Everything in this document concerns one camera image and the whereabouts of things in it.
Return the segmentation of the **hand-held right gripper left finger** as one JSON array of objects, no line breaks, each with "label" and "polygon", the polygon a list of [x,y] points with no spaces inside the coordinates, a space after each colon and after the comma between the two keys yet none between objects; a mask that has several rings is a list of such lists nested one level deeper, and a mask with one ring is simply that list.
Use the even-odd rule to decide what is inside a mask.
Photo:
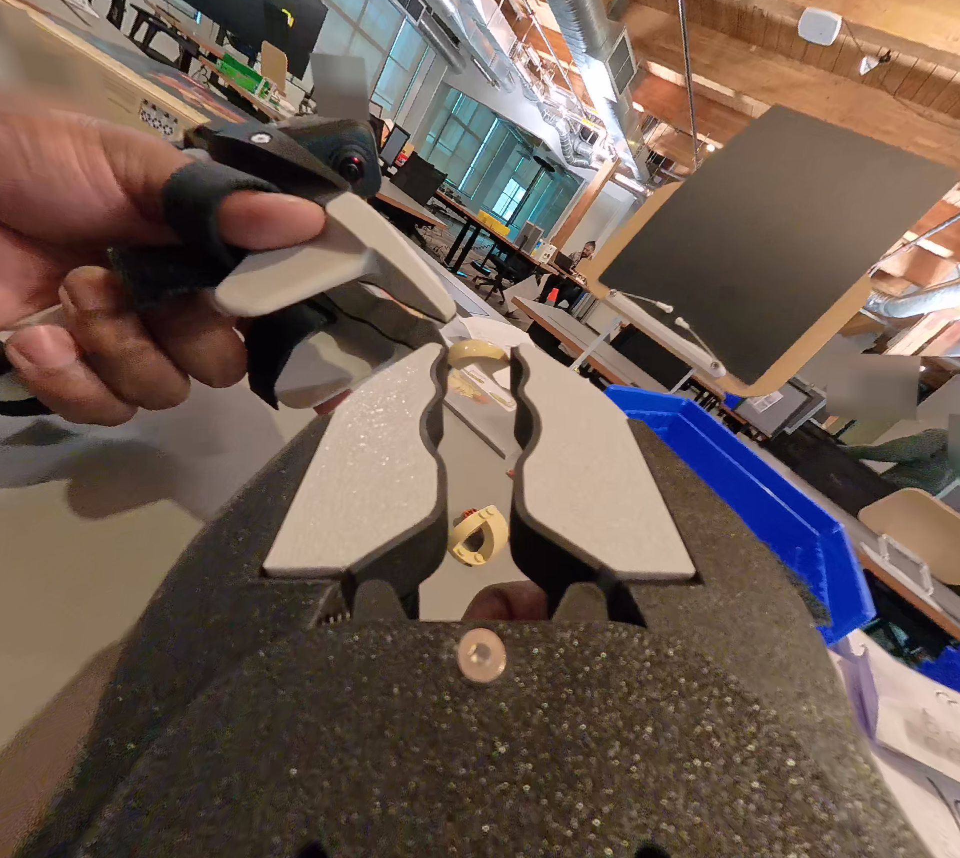
[{"label": "hand-held right gripper left finger", "polygon": [[447,351],[429,343],[378,372],[330,415],[262,565],[285,592],[322,586],[356,612],[390,592],[407,619],[447,551],[448,474],[439,451]]}]

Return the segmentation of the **tan curved brick assembly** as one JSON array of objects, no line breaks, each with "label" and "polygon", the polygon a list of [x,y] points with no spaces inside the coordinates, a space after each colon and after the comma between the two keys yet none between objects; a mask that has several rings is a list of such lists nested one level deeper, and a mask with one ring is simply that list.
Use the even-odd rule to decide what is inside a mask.
[{"label": "tan curved brick assembly", "polygon": [[465,510],[450,528],[447,552],[468,567],[488,564],[509,543],[509,523],[495,504]]}]

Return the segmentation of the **person's left hand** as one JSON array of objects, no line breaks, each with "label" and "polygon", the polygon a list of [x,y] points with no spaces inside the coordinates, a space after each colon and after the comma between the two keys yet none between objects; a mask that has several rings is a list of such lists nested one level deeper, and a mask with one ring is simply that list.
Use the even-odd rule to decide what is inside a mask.
[{"label": "person's left hand", "polygon": [[12,332],[12,370],[54,414],[115,427],[175,408],[195,380],[230,387],[247,371],[237,323],[198,294],[140,316],[107,252],[175,241],[162,188],[191,164],[136,130],[44,107],[7,105],[1,123],[1,326],[58,305],[63,324]]}]

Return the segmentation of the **green box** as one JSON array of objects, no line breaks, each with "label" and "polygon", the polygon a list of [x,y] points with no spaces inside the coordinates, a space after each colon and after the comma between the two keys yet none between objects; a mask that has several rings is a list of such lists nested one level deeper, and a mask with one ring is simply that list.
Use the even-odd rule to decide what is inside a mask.
[{"label": "green box", "polygon": [[263,76],[254,68],[236,60],[231,54],[225,53],[216,64],[218,74],[229,80],[240,90],[252,95],[259,95],[264,88]]}]

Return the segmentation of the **blue plastic bin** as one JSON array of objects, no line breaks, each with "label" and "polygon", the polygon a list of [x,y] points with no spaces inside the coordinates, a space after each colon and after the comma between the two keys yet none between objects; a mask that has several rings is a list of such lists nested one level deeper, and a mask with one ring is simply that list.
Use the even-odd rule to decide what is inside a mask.
[{"label": "blue plastic bin", "polygon": [[828,645],[870,624],[877,610],[845,528],[695,402],[612,385],[606,396],[642,421],[711,488],[826,609]]}]

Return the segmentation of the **white ceiling device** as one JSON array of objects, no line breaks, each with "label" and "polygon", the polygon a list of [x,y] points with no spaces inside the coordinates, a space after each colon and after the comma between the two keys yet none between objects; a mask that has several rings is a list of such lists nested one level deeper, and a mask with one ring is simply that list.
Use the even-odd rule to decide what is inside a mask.
[{"label": "white ceiling device", "polygon": [[797,22],[797,34],[810,45],[828,48],[834,45],[844,28],[841,15],[815,7],[804,9]]}]

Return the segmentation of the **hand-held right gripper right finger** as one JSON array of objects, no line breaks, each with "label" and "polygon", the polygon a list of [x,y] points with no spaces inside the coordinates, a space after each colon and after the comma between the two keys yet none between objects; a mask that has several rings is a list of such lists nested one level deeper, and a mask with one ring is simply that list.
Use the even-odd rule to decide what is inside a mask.
[{"label": "hand-held right gripper right finger", "polygon": [[541,349],[510,354],[513,474],[510,554],[561,609],[585,587],[601,620],[641,621],[630,588],[688,584],[693,558],[626,414]]}]

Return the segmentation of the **grey instruction booklet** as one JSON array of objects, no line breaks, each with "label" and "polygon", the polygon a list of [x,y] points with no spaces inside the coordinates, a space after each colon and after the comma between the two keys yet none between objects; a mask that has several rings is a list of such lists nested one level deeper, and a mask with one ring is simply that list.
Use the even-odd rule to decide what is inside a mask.
[{"label": "grey instruction booklet", "polygon": [[[508,352],[530,345],[521,329],[488,316],[456,317],[441,332],[449,349],[458,341],[477,338]],[[499,370],[483,364],[464,369],[448,367],[445,404],[499,456],[515,458],[520,451],[514,433],[517,402],[511,392],[510,364]]]}]

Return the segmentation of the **torn cardboard box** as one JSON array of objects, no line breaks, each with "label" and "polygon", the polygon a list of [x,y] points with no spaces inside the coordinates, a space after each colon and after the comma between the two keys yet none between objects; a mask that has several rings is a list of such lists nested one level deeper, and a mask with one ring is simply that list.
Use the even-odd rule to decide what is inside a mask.
[{"label": "torn cardboard box", "polygon": [[41,104],[176,143],[196,127],[249,123],[198,82],[56,21],[24,0],[2,0],[2,107]]}]

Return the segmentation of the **person's right hand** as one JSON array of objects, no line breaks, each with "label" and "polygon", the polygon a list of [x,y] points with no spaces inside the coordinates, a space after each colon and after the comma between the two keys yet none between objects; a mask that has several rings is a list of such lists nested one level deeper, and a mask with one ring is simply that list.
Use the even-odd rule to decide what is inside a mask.
[{"label": "person's right hand", "polygon": [[464,622],[538,622],[550,618],[546,593],[532,581],[516,580],[487,586],[471,600]]}]

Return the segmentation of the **white metal bracket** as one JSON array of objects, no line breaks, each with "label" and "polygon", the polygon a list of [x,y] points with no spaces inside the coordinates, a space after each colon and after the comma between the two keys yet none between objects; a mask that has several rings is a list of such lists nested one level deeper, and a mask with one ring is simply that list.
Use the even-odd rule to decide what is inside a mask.
[{"label": "white metal bracket", "polygon": [[619,317],[636,327],[694,370],[712,376],[726,377],[723,362],[696,334],[672,305],[623,291],[610,289],[602,301]]}]

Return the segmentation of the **grey top wooden edged table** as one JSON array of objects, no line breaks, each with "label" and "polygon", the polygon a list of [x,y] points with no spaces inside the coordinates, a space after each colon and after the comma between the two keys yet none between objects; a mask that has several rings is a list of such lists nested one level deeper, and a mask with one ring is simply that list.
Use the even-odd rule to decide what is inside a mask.
[{"label": "grey top wooden edged table", "polygon": [[531,321],[528,336],[559,363],[573,367],[600,389],[613,385],[686,397],[735,432],[747,423],[726,406],[708,380],[691,365],[633,326],[614,326],[616,336],[601,336],[568,312],[532,299],[517,298],[518,312]]}]

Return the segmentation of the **small tan arch brick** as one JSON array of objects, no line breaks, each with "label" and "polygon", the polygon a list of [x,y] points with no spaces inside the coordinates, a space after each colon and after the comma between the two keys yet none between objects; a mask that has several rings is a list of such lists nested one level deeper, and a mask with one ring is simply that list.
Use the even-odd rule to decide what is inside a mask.
[{"label": "small tan arch brick", "polygon": [[510,352],[496,344],[477,338],[456,342],[447,351],[447,363],[451,368],[464,369],[474,364],[483,364],[495,370],[511,363]]}]

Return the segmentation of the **grey desk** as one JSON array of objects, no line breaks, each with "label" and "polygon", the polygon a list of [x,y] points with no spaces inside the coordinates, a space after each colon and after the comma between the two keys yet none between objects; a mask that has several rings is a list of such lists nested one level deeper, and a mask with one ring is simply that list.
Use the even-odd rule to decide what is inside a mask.
[{"label": "grey desk", "polygon": [[642,421],[698,577],[547,621],[420,617],[262,565],[330,417],[203,390],[132,431],[3,419],[2,856],[933,856],[810,590]]}]

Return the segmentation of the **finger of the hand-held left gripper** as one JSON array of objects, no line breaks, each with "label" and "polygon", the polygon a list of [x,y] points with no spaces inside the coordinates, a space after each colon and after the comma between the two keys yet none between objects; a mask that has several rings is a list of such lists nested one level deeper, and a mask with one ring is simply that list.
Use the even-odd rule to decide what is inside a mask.
[{"label": "finger of the hand-held left gripper", "polygon": [[453,319],[455,302],[440,278],[374,207],[347,192],[331,198],[324,209],[324,236],[343,239],[355,253],[355,268],[342,274],[344,283],[380,288],[391,299],[438,323]]},{"label": "finger of the hand-held left gripper", "polygon": [[446,344],[436,322],[372,287],[338,287],[328,293],[328,304],[337,318],[362,333],[411,351],[428,344]]}]

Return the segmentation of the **black board with wooden rim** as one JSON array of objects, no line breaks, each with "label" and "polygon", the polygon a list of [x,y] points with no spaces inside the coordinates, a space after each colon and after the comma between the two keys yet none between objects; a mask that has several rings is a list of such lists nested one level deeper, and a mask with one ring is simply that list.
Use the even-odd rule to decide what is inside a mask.
[{"label": "black board with wooden rim", "polygon": [[582,269],[590,292],[666,302],[719,357],[777,389],[867,302],[871,268],[958,183],[935,163],[774,106],[653,193]]}]

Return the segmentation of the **wooden table with black legs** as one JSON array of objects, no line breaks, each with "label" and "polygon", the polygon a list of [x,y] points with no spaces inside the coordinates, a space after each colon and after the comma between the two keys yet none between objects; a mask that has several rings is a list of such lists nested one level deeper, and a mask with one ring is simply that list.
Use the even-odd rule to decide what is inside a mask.
[{"label": "wooden table with black legs", "polygon": [[474,250],[478,240],[481,237],[486,237],[490,240],[490,251],[481,262],[481,270],[484,270],[487,264],[494,265],[494,256],[501,255],[504,259],[503,263],[513,260],[514,264],[521,266],[520,270],[527,273],[534,275],[557,274],[563,279],[574,282],[579,287],[585,288],[587,286],[586,279],[581,275],[563,270],[552,260],[541,261],[535,258],[533,254],[525,252],[522,245],[499,233],[491,225],[484,223],[483,219],[474,215],[466,206],[449,198],[445,193],[435,192],[431,200],[438,202],[447,212],[462,219],[462,228],[442,260],[446,269],[454,274],[459,275],[461,273],[463,264],[470,252]]}]

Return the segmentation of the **long wooden edged table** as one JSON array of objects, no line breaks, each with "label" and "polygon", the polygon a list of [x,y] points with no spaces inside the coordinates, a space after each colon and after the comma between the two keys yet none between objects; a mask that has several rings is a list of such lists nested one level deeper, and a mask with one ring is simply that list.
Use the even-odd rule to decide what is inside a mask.
[{"label": "long wooden edged table", "polygon": [[393,182],[385,179],[376,194],[369,200],[371,204],[379,204],[402,212],[408,223],[414,227],[429,227],[437,231],[445,231],[448,226],[436,216],[426,210],[424,206],[414,201],[406,192],[400,190]]}]

